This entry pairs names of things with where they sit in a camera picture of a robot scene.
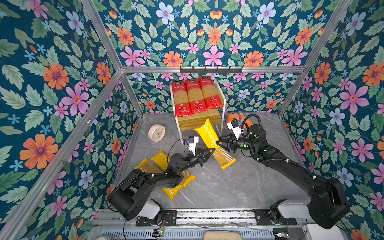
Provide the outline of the red spaghetti bag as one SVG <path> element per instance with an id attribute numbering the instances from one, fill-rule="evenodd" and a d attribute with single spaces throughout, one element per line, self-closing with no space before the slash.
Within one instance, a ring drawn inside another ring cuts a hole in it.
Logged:
<path id="1" fill-rule="evenodd" d="M 210 77 L 199 77 L 199 83 L 208 109 L 223 107 L 219 92 Z"/>
<path id="2" fill-rule="evenodd" d="M 185 82 L 173 82 L 172 93 L 175 104 L 175 116 L 187 117 L 192 115 Z"/>
<path id="3" fill-rule="evenodd" d="M 187 94 L 193 114 L 207 112 L 203 92 L 198 80 L 186 80 Z"/>

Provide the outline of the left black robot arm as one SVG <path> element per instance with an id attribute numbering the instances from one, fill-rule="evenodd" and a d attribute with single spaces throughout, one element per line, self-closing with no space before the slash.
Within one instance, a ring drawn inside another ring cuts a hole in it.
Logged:
<path id="1" fill-rule="evenodd" d="M 202 167 L 215 151 L 214 148 L 199 148 L 195 155 L 184 157 L 179 153 L 173 154 L 166 170 L 162 173 L 145 173 L 134 169 L 119 185 L 114 187 L 107 197 L 107 201 L 127 221 L 137 216 L 154 219 L 158 212 L 151 209 L 143 210 L 151 203 L 157 204 L 155 201 L 149 201 L 151 193 L 178 186 L 184 178 L 183 171 L 196 165 Z"/>

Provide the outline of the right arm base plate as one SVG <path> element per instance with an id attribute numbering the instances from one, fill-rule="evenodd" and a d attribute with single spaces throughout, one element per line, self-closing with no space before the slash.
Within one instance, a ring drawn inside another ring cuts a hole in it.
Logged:
<path id="1" fill-rule="evenodd" d="M 255 219 L 258 226 L 297 226 L 296 219 L 285 219 L 280 213 L 275 210 L 268 209 L 252 209 L 255 214 Z"/>

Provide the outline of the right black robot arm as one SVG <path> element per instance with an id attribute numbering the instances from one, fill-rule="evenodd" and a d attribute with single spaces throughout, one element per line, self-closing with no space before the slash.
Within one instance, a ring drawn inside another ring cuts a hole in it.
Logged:
<path id="1" fill-rule="evenodd" d="M 232 132 L 219 137 L 216 144 L 228 152 L 249 151 L 252 159 L 279 172 L 310 197 L 308 201 L 281 199 L 275 202 L 269 212 L 273 224 L 281 224 L 286 219 L 306 219 L 326 230 L 331 229 L 351 211 L 341 182 L 312 173 L 270 145 L 260 117 L 254 117 L 258 123 L 251 126 L 233 119 L 227 124 Z"/>

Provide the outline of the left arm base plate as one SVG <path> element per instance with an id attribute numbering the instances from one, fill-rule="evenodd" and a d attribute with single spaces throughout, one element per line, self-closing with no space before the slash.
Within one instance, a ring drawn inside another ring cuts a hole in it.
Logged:
<path id="1" fill-rule="evenodd" d="M 176 210 L 161 210 L 154 219 L 137 217 L 136 227 L 174 227 L 177 221 Z"/>

